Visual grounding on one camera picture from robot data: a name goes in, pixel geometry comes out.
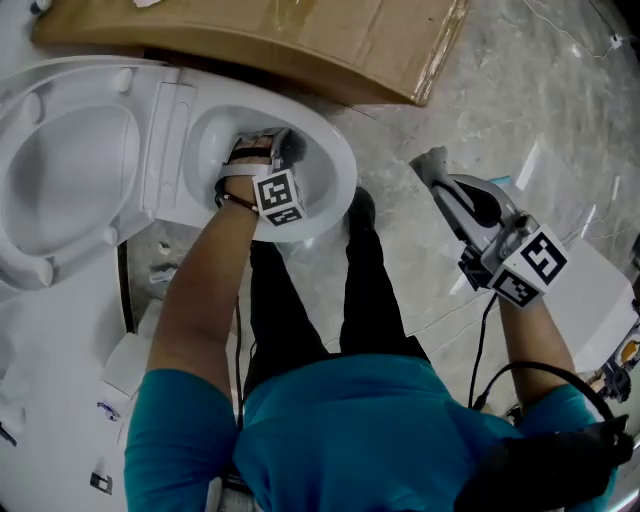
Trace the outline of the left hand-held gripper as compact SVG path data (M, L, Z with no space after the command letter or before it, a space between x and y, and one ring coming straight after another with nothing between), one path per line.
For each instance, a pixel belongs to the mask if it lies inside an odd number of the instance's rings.
M229 176L252 176L258 214L274 227L302 220L304 200L295 181L296 166L307 144L291 128L239 132L221 166L219 182Z

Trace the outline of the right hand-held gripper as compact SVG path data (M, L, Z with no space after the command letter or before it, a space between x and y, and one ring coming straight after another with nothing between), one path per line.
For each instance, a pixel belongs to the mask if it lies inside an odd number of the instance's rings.
M517 208L498 185L467 174L452 174L454 185L436 181L431 193L449 227L467 247L459 266L472 288L485 288L516 307L543 297L569 262L558 237L546 224ZM494 220L495 234L484 237L475 213Z

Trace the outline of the person's left hand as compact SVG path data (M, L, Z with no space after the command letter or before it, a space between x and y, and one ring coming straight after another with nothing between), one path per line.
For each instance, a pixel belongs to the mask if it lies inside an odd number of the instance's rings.
M230 201L245 209L257 212L252 176L229 176L219 182L218 197L223 201Z

